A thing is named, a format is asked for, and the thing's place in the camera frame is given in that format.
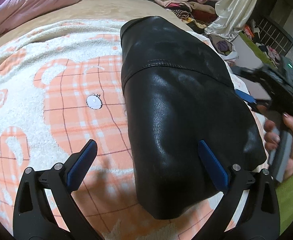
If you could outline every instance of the blue gripper pad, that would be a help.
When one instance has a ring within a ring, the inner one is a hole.
[[[229,175],[204,140],[198,143],[198,155],[216,190],[226,192],[229,188]]]
[[[241,90],[238,90],[238,89],[235,89],[235,93],[240,97],[242,98],[242,100],[244,100],[245,102],[248,102],[248,103],[256,103],[255,99],[253,96],[247,94],[247,93],[244,93],[242,92]]]
[[[86,148],[81,151],[83,151],[82,154],[67,175],[67,190],[70,193],[78,190],[85,175],[91,167],[91,164],[97,156],[97,143],[92,140],[88,145],[86,145]]]

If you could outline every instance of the bed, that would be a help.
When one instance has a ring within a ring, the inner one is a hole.
[[[10,233],[25,168],[43,170],[64,162],[89,138],[97,141],[98,156],[72,196],[105,239],[190,240],[217,206],[222,193],[179,218],[155,220],[136,199],[119,32],[131,19],[155,15],[213,48],[173,12],[147,0],[82,0],[0,36],[0,221]],[[235,88],[248,92],[230,75]],[[264,118],[252,114],[263,137]],[[47,195],[59,226],[66,228]],[[246,197],[244,193],[228,229],[237,223]]]

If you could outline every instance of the black leather boot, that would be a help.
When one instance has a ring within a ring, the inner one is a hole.
[[[121,45],[137,197],[154,218],[176,218],[217,193],[200,140],[223,167],[266,160],[256,122],[209,46],[161,17],[127,22]]]

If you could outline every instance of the fuzzy blanket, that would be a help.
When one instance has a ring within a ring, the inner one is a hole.
[[[190,240],[221,199],[219,193],[172,220],[155,220],[138,204],[121,89],[124,23],[67,20],[0,47],[0,221],[9,232],[23,171],[64,162],[90,138],[98,155],[72,196],[105,239]],[[192,35],[213,48],[209,39]],[[248,92],[240,79],[231,78],[235,88]],[[66,228],[50,192],[47,196],[59,226]],[[247,192],[228,229],[246,197]]]

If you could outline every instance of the fingernail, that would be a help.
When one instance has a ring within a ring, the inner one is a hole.
[[[276,142],[276,143],[279,143],[279,142],[280,142],[280,137],[279,137],[278,135],[274,135],[274,136],[272,137],[272,140],[273,140],[274,142]]]

